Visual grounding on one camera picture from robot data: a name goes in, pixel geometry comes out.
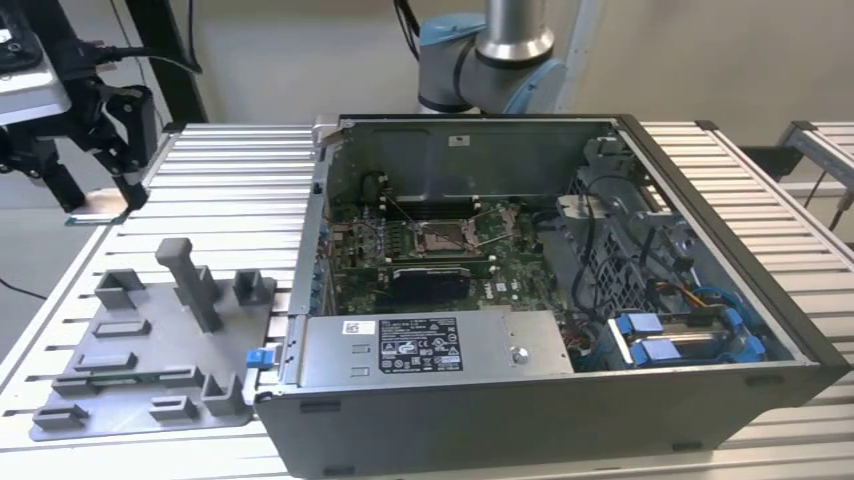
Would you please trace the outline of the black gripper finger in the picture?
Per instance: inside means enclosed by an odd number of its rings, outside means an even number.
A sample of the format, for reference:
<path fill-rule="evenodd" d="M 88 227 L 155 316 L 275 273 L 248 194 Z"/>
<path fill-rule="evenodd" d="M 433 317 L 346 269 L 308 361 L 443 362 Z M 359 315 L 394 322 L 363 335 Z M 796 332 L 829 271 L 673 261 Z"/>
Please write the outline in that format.
<path fill-rule="evenodd" d="M 90 151 L 112 176 L 127 208 L 139 209 L 148 199 L 142 178 L 158 142 L 152 91 L 143 85 L 98 85 L 96 91 Z"/>
<path fill-rule="evenodd" d="M 20 172 L 51 191 L 63 211 L 86 203 L 86 195 L 68 168 L 60 163 L 56 143 L 39 139 L 18 127 L 2 128 L 2 173 Z"/>

